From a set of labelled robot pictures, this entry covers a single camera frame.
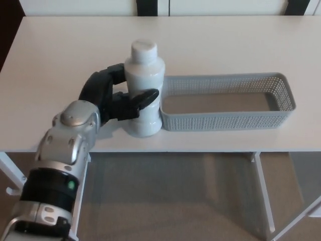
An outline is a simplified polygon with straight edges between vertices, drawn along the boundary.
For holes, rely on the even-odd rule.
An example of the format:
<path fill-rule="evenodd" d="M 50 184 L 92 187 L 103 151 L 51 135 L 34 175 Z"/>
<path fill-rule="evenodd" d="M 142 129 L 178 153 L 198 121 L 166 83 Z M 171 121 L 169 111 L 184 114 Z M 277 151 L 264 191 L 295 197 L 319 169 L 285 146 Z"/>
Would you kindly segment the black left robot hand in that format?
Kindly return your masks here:
<path fill-rule="evenodd" d="M 113 87 L 125 81 L 124 64 L 119 63 L 94 72 L 84 84 L 78 99 L 98 107 L 102 126 L 111 119 L 123 121 L 138 118 L 140 111 L 159 96 L 158 89 L 145 90 L 134 98 L 121 91 L 113 93 Z"/>

